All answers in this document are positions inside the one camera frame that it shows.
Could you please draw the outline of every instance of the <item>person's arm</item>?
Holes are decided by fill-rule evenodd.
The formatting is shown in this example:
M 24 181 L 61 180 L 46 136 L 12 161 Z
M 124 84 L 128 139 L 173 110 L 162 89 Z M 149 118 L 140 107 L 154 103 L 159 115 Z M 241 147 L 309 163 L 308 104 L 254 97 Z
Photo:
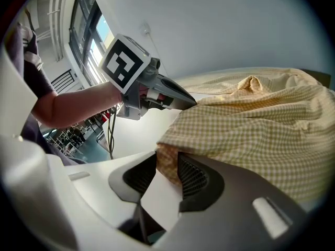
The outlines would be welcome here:
M 32 113 L 49 127 L 65 128 L 120 102 L 120 91 L 111 82 L 106 82 L 60 95 L 52 91 L 38 99 Z

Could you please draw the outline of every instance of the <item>dark sleeve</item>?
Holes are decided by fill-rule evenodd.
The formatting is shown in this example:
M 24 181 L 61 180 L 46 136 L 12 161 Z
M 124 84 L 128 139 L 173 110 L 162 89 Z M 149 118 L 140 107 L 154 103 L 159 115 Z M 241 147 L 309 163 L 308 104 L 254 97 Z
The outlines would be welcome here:
M 38 56 L 36 34 L 27 27 L 23 27 L 24 45 L 24 80 L 38 98 L 54 91 L 42 68 L 42 61 Z

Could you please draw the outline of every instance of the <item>yellow checkered fabric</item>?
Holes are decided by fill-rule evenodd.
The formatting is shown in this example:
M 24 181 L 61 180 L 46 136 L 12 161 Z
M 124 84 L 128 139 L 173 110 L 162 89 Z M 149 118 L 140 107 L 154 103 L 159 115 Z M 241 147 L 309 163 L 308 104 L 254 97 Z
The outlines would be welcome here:
M 214 72 L 178 83 L 216 96 L 182 111 L 158 142 L 157 168 L 171 182 L 180 184 L 183 151 L 254 171 L 298 202 L 325 193 L 335 161 L 335 92 L 297 69 Z

